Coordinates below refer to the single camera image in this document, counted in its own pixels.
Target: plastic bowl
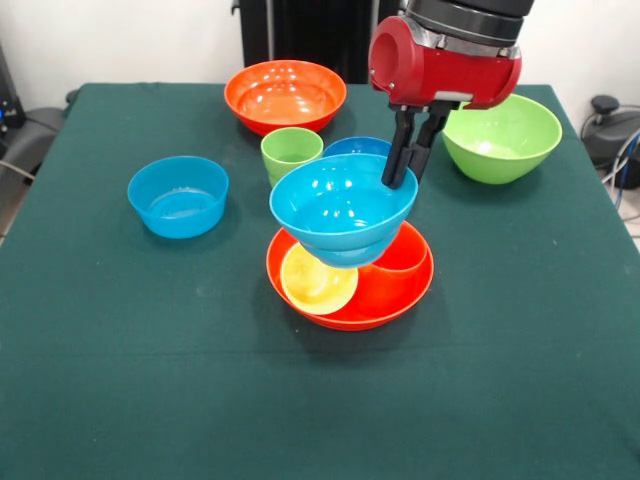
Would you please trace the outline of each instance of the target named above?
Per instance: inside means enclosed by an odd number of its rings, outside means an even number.
[[[347,153],[370,153],[388,157],[391,144],[386,140],[373,137],[347,137],[329,145],[325,151],[325,157],[344,155]]]
[[[489,110],[452,112],[444,143],[458,168],[482,183],[512,182],[560,143],[562,126],[546,107],[520,95]]]
[[[142,222],[166,238],[191,238],[222,218],[229,177],[202,157],[170,157],[153,162],[129,182],[128,197]]]
[[[280,279],[298,310],[326,315],[349,303],[358,286],[358,269],[329,267],[296,243],[282,260]]]
[[[333,71],[299,60],[273,60],[241,70],[227,83],[224,98],[233,113],[258,135],[282,127],[317,132],[347,97]]]
[[[296,240],[284,229],[273,237],[267,251],[267,275],[280,297],[294,310],[318,325],[342,331],[360,331],[380,327],[399,318],[427,293],[433,280],[434,266],[431,250],[427,245],[427,254],[419,267],[411,275],[411,281],[404,281],[394,287],[399,292],[395,298],[380,295],[381,289],[389,285],[380,285],[379,278],[371,270],[361,268],[358,287],[353,298],[343,308],[329,315],[313,315],[301,311],[287,298],[282,289],[280,266],[289,249]]]
[[[418,192],[410,170],[398,189],[383,185],[385,163],[378,155],[352,154],[296,168],[271,191],[271,212],[327,265],[368,265],[391,244]]]

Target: blue bowl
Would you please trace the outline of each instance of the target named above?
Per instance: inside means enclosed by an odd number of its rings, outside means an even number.
[[[383,185],[385,163],[385,157],[357,153],[298,167],[271,191],[271,212],[327,265],[368,265],[391,244],[418,193],[411,171],[400,188]]]
[[[212,160],[169,157],[153,162],[129,182],[129,202],[153,233],[191,238],[222,218],[229,177]]]
[[[345,155],[347,153],[370,153],[388,157],[391,144],[385,140],[373,137],[347,137],[333,142],[324,151],[324,157]]]

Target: green cup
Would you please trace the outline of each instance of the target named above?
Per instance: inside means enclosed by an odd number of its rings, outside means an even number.
[[[269,183],[276,183],[294,168],[322,156],[324,143],[320,135],[306,128],[286,127],[274,130],[260,144]]]

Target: green bowl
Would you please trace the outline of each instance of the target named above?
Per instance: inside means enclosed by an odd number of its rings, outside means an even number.
[[[520,95],[489,110],[452,112],[444,144],[469,178],[499,185],[513,182],[540,165],[562,138],[551,111]]]

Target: red bowl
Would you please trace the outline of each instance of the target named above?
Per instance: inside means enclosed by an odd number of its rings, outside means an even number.
[[[394,264],[391,259],[393,252],[402,255],[403,248],[413,248],[416,242],[424,242],[420,233],[408,222],[404,222],[400,229],[400,234],[385,252],[385,267]],[[376,328],[385,323],[391,322],[411,309],[427,293],[429,285],[433,280],[433,256],[429,245],[426,244],[427,254],[415,270],[411,279],[399,278],[398,284],[391,287],[390,279],[380,282],[381,269],[363,267],[359,269],[358,288],[353,298],[343,308],[329,315],[312,315],[297,309],[287,298],[280,282],[280,266],[285,254],[295,245],[296,240],[284,229],[280,229],[271,240],[267,251],[267,275],[271,285],[278,292],[278,295],[294,310],[304,315],[309,320],[323,327],[343,331],[359,331]],[[405,262],[398,257],[397,264]],[[389,296],[388,290],[394,288],[397,295]]]
[[[273,60],[238,72],[224,99],[247,128],[258,135],[282,127],[322,130],[347,98],[338,74],[300,60]]]

